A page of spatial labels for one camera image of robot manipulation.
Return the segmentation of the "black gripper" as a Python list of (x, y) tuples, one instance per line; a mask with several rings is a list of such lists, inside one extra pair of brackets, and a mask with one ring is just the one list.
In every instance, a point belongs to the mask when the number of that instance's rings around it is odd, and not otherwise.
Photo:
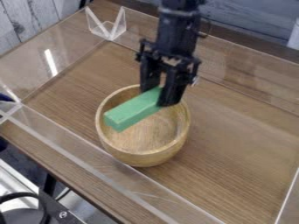
[(199, 37), (201, 14), (197, 7), (159, 9), (155, 41), (140, 40), (136, 60), (140, 62), (140, 90), (155, 88), (160, 74), (165, 83), (157, 99), (159, 107), (171, 107), (183, 98), (188, 84), (196, 81), (200, 59), (193, 56)]

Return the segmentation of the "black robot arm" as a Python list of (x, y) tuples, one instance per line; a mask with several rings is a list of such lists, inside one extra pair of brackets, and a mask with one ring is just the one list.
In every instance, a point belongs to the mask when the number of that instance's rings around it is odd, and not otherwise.
[(188, 85), (197, 80), (201, 60), (193, 56), (200, 36), (201, 0), (161, 0), (155, 42), (143, 38), (135, 60), (140, 62), (140, 91), (165, 83), (156, 106), (177, 104)]

